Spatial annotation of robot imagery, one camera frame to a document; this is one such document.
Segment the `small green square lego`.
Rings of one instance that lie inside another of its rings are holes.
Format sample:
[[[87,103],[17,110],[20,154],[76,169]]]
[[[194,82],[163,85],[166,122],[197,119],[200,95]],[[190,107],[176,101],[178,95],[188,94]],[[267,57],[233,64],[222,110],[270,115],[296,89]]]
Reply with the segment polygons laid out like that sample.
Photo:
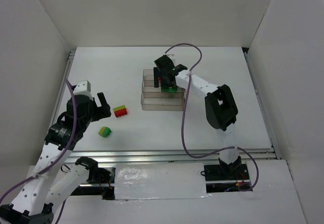
[[[175,93],[178,91],[177,87],[161,87],[162,92]]]

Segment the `lime and green rounded lego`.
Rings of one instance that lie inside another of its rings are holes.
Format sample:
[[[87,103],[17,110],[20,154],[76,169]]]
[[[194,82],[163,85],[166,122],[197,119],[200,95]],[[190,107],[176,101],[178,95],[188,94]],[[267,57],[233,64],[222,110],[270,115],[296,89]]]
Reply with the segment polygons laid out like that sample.
[[[100,129],[100,131],[98,132],[98,134],[103,137],[103,138],[106,138],[108,137],[110,134],[112,133],[111,129],[108,128],[108,127],[102,127]]]

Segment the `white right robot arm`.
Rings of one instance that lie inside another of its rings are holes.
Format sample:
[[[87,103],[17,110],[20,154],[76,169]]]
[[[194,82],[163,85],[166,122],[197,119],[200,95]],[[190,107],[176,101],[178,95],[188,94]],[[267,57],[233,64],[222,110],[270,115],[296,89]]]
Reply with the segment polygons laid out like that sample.
[[[238,109],[229,86],[226,84],[222,86],[211,84],[194,75],[186,66],[182,64],[175,66],[173,60],[168,55],[163,55],[156,59],[154,63],[155,87],[157,87],[157,80],[160,79],[162,86],[175,86],[186,90],[181,123],[181,140],[187,155],[194,159],[201,159],[218,153],[221,165],[229,168],[239,166],[241,164],[241,157],[239,156],[239,149],[236,147],[235,138],[235,122]],[[204,101],[206,119],[220,136],[221,143],[223,144],[221,149],[198,156],[191,154],[186,148],[184,123],[190,93]]]

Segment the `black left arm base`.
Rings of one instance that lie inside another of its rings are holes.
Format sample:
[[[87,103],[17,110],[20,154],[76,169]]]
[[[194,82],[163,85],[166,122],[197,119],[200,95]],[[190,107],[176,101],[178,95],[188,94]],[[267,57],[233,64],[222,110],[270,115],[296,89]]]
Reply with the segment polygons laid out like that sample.
[[[13,205],[6,204],[1,206],[1,218],[9,223],[19,224],[52,223],[54,219],[52,208],[52,203],[44,204],[40,214],[30,215],[27,210],[19,212],[13,209]]]

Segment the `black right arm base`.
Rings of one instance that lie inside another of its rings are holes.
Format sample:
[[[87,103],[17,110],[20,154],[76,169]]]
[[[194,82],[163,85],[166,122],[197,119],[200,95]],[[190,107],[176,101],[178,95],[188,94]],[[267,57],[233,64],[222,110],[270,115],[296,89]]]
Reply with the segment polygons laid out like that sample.
[[[205,177],[206,181],[245,182],[250,180],[246,164],[240,165],[232,173],[226,173],[220,165],[204,165],[200,174]]]

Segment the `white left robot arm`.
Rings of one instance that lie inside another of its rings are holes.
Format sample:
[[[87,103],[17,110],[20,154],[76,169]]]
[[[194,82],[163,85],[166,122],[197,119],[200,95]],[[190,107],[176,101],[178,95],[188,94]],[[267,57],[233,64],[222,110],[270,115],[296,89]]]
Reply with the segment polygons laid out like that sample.
[[[102,92],[97,94],[101,103],[96,104],[88,90],[74,92],[56,123],[48,130],[45,144],[33,173],[20,185],[20,193],[10,204],[1,206],[13,222],[37,223],[53,217],[58,207],[84,181],[99,181],[99,174],[107,171],[92,158],[82,156],[73,168],[57,183],[54,180],[92,122],[111,116],[110,105]]]

